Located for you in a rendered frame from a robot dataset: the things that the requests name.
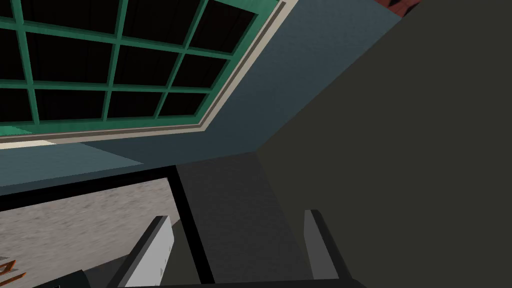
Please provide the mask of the green framed window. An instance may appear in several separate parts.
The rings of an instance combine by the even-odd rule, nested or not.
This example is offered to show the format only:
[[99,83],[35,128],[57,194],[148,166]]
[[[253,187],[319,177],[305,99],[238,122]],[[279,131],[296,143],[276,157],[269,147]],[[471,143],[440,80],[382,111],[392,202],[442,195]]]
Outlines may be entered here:
[[0,0],[0,149],[205,131],[298,0]]

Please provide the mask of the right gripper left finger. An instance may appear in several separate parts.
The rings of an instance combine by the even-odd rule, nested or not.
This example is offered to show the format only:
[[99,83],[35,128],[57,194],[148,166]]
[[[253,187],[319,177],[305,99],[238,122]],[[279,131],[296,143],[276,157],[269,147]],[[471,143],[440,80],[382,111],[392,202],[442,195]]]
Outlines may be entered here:
[[169,215],[157,215],[115,272],[107,288],[161,285],[174,241]]

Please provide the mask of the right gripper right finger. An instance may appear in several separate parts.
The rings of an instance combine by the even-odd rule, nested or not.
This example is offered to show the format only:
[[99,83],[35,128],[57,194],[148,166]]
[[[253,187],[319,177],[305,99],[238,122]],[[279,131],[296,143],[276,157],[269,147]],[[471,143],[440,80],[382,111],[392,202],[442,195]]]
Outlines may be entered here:
[[315,280],[353,279],[319,210],[304,211],[303,237]]

